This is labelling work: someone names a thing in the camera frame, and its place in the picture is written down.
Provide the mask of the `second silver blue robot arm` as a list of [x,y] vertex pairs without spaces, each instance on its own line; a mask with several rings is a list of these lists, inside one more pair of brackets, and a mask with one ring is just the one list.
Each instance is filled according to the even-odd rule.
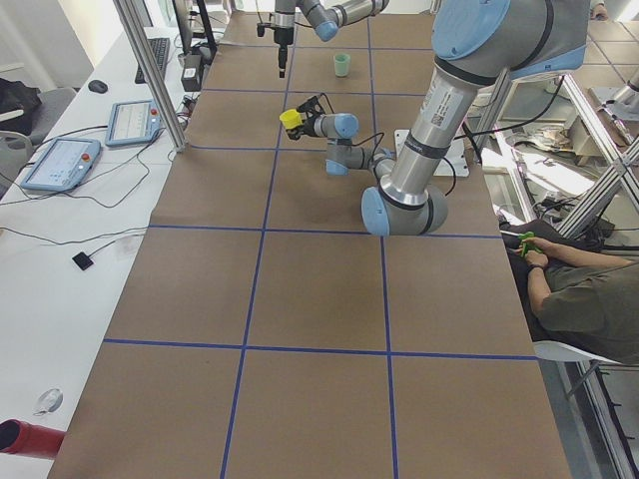
[[281,47],[291,45],[294,39],[296,11],[300,10],[316,35],[330,41],[338,30],[382,12],[388,0],[352,0],[324,7],[318,0],[276,1],[275,12],[269,16],[264,28],[274,31],[274,41]]

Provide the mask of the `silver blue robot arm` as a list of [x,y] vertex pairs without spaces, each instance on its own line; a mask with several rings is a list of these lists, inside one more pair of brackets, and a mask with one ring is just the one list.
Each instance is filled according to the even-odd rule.
[[548,77],[579,68],[590,18],[587,1],[446,1],[435,16],[434,69],[413,126],[394,159],[357,148],[351,114],[280,115],[291,137],[328,140],[333,175],[368,170],[377,184],[364,191],[361,216],[376,236],[421,235],[447,217],[442,191],[430,182],[479,89],[502,71],[511,79]]

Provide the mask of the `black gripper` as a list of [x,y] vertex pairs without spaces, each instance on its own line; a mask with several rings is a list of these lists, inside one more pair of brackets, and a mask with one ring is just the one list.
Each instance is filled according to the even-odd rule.
[[312,116],[306,118],[298,129],[288,130],[288,136],[291,140],[298,141],[302,136],[309,136],[318,138],[316,123],[320,119],[319,116]]

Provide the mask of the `person's forearm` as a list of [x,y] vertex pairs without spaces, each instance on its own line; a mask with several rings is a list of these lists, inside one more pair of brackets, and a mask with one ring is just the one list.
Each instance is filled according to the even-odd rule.
[[550,290],[543,267],[539,264],[534,264],[528,273],[527,296],[529,325],[534,330],[558,331],[561,325],[559,303]]

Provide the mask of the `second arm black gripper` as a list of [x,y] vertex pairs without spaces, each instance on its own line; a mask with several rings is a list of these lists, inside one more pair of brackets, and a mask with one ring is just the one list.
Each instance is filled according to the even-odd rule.
[[281,48],[287,48],[289,45],[291,45],[293,43],[293,28],[289,26],[287,27],[276,26],[275,42]]

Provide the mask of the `person's hand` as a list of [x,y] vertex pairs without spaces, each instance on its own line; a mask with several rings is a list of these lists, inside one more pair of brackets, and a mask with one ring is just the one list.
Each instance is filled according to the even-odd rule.
[[542,269],[546,269],[548,267],[548,256],[542,250],[542,247],[545,246],[546,241],[540,238],[532,238],[529,239],[529,241],[533,242],[540,249],[540,252],[531,250],[526,255],[526,257],[523,257],[523,259],[530,267],[539,267]]

